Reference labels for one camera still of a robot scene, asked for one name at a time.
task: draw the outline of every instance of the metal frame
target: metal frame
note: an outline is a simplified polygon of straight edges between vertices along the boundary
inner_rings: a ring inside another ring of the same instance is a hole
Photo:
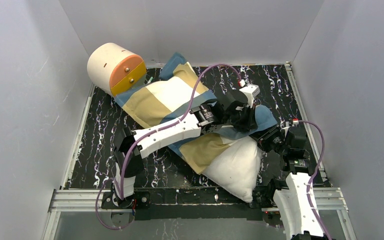
[[[295,81],[294,74],[292,73],[291,64],[286,62],[285,64],[286,72],[288,75],[289,83],[291,84],[293,94],[295,96],[296,102],[298,104],[298,109],[301,113],[303,120],[307,119],[306,111],[301,101],[300,94],[298,92],[298,87]],[[49,205],[49,215],[46,222],[46,227],[43,232],[43,240],[53,240],[57,232],[57,227],[60,219],[61,212],[94,212],[96,197],[99,192],[97,189],[67,189],[64,190],[64,186],[67,181],[72,177],[74,166],[76,164],[76,159],[78,157],[78,150],[82,140],[83,130],[86,125],[86,119],[88,117],[89,108],[91,106],[92,95],[94,93],[95,85],[92,84],[89,92],[89,97],[87,98],[85,108],[83,110],[83,115],[80,121],[80,126],[78,128],[77,136],[74,142],[72,150],[72,158],[67,166],[67,170],[64,174],[64,178],[61,183],[62,190],[54,191],[52,196],[51,203]],[[309,141],[311,147],[314,151],[314,155],[318,160],[320,157],[319,150],[316,146],[313,132],[309,126],[305,126],[306,131],[308,132]],[[320,173],[322,174],[323,180],[327,179],[326,173],[324,171],[323,165],[320,166]],[[356,240],[356,235],[354,233],[353,227],[351,225],[350,217],[348,216],[348,206],[345,202],[344,196],[342,195],[341,189],[338,187],[314,187],[314,195],[317,203],[317,208],[319,210],[336,210],[338,217],[341,222],[341,226],[346,237],[346,240]],[[99,203],[102,200],[102,195],[99,197]],[[278,208],[262,208],[262,211],[278,211]],[[131,212],[129,209],[101,209],[100,205],[98,206],[98,211],[100,212]]]

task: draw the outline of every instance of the tan stripe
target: tan stripe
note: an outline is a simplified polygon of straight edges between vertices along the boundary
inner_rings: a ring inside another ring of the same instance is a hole
[[[201,174],[218,155],[229,147],[228,144],[223,144],[218,133],[207,133],[183,144],[179,150],[187,164],[197,174]]]
[[[160,124],[171,113],[146,87],[133,93],[122,108],[143,128]]]
[[[198,79],[194,70],[192,70],[192,68],[188,63],[177,65],[177,67],[173,71],[173,75],[182,79],[191,88],[194,88],[195,83],[197,82],[197,79]],[[201,82],[196,87],[196,92],[198,92],[199,94],[203,94],[207,90],[208,88],[204,86]]]

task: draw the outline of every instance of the cable connector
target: cable connector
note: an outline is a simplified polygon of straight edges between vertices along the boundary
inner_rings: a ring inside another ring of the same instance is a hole
[[[245,80],[243,80],[243,79],[241,79],[241,80],[239,81],[239,86],[240,86],[241,88],[243,88],[246,84],[247,84],[247,83],[246,83]]]
[[[297,126],[300,123],[300,120],[298,118],[292,119],[292,126]]]

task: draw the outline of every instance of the striped fabric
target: striped fabric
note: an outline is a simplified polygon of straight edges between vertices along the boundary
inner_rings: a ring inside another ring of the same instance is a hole
[[[130,89],[114,98],[143,128],[153,127],[183,115],[198,79],[191,65],[178,53],[161,70],[160,78],[162,81]],[[214,98],[214,94],[199,83],[192,107]],[[277,124],[270,110],[263,105],[257,106],[256,119],[256,131]],[[251,133],[240,133],[232,127],[224,127],[215,133],[176,142],[169,145],[169,148],[182,157],[197,174],[201,174],[224,150]]]

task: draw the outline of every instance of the gray floor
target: gray floor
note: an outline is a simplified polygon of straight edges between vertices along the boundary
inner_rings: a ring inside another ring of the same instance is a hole
[[[110,224],[110,213],[100,213]],[[320,211],[330,234],[345,240],[336,210]],[[121,218],[127,222],[128,215]],[[154,219],[135,221],[123,231],[104,228],[94,212],[62,212],[56,240],[285,240],[283,228],[267,226],[264,221],[243,218],[219,219]]]

